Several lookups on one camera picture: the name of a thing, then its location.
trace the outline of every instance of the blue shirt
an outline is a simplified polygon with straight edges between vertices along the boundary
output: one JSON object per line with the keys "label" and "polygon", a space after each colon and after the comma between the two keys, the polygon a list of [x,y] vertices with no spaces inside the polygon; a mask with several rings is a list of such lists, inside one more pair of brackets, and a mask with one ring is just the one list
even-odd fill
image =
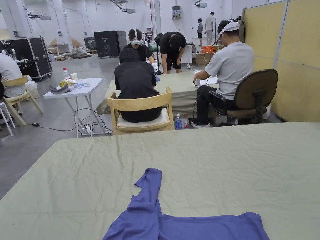
{"label": "blue shirt", "polygon": [[135,183],[141,192],[132,196],[103,240],[269,240],[260,215],[252,212],[202,218],[162,214],[158,200],[161,177],[160,170],[146,170]]}

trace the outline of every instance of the gray t-shirt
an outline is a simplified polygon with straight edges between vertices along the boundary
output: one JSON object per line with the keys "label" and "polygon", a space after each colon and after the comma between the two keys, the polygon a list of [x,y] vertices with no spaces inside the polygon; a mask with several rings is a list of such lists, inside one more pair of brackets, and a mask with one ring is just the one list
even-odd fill
{"label": "gray t-shirt", "polygon": [[199,23],[199,27],[198,27],[198,33],[203,33],[203,24]]}
{"label": "gray t-shirt", "polygon": [[253,68],[253,49],[245,43],[236,42],[216,52],[204,70],[218,77],[217,93],[234,100],[237,86],[253,72]]}

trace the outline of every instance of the black speaker cabinet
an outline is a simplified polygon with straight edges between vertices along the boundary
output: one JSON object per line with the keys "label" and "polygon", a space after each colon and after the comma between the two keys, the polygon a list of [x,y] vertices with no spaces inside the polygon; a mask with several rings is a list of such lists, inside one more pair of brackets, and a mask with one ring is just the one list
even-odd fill
{"label": "black speaker cabinet", "polygon": [[119,56],[120,51],[126,46],[125,31],[94,32],[98,57]]}
{"label": "black speaker cabinet", "polygon": [[23,75],[42,79],[42,77],[52,72],[48,51],[42,37],[10,39],[4,40],[4,42],[10,43],[10,48],[16,51],[18,60],[36,60],[29,67],[20,68]]}

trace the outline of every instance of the wooden chair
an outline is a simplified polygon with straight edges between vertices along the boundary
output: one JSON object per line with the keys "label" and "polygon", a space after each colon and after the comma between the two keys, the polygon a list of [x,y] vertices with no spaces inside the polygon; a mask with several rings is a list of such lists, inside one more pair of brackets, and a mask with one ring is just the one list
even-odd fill
{"label": "wooden chair", "polygon": [[[21,84],[25,84],[27,81],[28,81],[28,76],[24,75],[21,78],[17,78],[17,79],[10,80],[10,81],[3,81],[2,83],[3,83],[3,85],[5,87],[11,87],[11,86],[18,86],[18,85],[21,85]],[[34,105],[39,110],[39,112],[41,114],[43,114],[44,112],[43,112],[42,108],[39,106],[37,101],[34,99],[34,97],[28,91],[25,91],[23,94],[21,94],[20,96],[17,96],[17,97],[11,97],[11,98],[4,97],[3,98],[5,104],[7,105],[8,109],[9,109],[10,114],[14,117],[14,119],[17,121],[17,123],[21,127],[25,126],[26,122],[22,119],[22,117],[19,115],[19,113],[13,107],[13,105],[17,104],[18,110],[22,113],[20,102],[22,100],[25,100],[25,99],[28,99],[28,98],[34,103]]]}
{"label": "wooden chair", "polygon": [[[113,135],[174,130],[172,113],[172,92],[166,87],[166,93],[149,98],[117,99],[116,93],[112,93],[107,99],[111,108]],[[119,111],[141,111],[167,105],[162,109],[160,117],[150,122],[130,123],[125,121]]]}

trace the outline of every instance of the white sneaker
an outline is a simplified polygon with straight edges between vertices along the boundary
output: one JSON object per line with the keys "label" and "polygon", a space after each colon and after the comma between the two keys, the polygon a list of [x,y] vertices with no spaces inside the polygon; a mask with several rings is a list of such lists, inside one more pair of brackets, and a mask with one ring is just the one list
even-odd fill
{"label": "white sneaker", "polygon": [[3,118],[0,119],[0,125],[5,124],[5,121]]}
{"label": "white sneaker", "polygon": [[193,126],[194,128],[209,128],[209,127],[211,127],[210,123],[209,124],[202,124],[197,119],[194,119],[191,121],[191,126]]}

